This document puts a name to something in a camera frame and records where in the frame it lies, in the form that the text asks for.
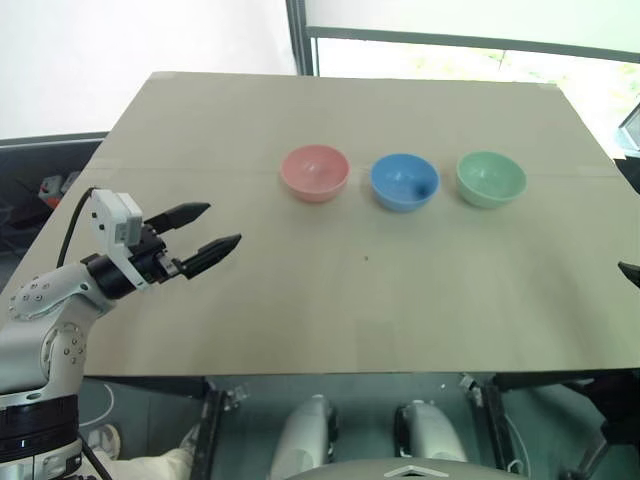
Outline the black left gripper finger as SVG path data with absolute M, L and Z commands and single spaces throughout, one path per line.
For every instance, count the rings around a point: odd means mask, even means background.
M 179 261 L 179 272 L 187 279 L 200 275 L 224 260 L 237 247 L 241 239 L 241 234 L 234 234 L 204 245 L 191 257 Z
M 179 229 L 194 220 L 211 207 L 207 202 L 187 202 L 165 210 L 144 221 L 157 234 Z

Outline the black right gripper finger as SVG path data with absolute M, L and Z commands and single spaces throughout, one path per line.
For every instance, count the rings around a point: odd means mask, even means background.
M 620 261 L 617 264 L 622 274 L 636 287 L 640 288 L 640 266 Z

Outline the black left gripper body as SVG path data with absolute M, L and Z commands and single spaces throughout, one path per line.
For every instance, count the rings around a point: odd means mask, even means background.
M 140 241 L 129 250 L 129 262 L 148 284 L 164 283 L 180 273 L 164 241 L 150 225 L 142 225 Z

